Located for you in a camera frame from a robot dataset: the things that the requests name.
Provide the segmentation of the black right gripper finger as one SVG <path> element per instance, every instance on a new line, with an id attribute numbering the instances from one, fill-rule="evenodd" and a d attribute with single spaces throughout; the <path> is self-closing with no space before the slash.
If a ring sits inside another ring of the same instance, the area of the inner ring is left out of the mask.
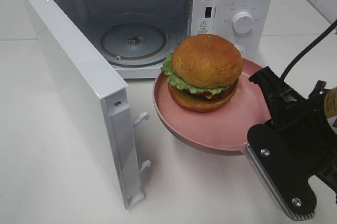
<path id="1" fill-rule="evenodd" d="M 259 86 L 271 118 L 277 119 L 282 103 L 283 82 L 281 79 L 267 66 L 252 74 L 249 81 Z"/>
<path id="2" fill-rule="evenodd" d="M 305 175 L 291 157 L 281 137 L 265 124 L 252 126 L 244 149 L 268 194 L 291 220 L 309 220 L 315 216 L 316 195 Z"/>

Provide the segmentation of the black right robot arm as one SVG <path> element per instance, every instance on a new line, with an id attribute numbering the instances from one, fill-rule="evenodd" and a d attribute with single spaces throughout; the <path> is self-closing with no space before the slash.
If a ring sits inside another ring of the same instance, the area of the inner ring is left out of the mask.
<path id="1" fill-rule="evenodd" d="M 271 118 L 248 130 L 244 153 L 290 219 L 312 219 L 317 199 L 309 178 L 336 190 L 336 89 L 318 81 L 304 98 L 268 67 L 250 81 L 260 87 Z"/>

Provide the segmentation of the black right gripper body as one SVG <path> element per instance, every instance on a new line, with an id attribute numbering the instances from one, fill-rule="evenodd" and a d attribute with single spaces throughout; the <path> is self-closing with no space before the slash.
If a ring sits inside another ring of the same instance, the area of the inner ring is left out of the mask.
<path id="1" fill-rule="evenodd" d="M 336 191 L 336 89 L 317 81 L 305 99 L 283 82 L 281 108 L 273 119 L 300 170 Z"/>

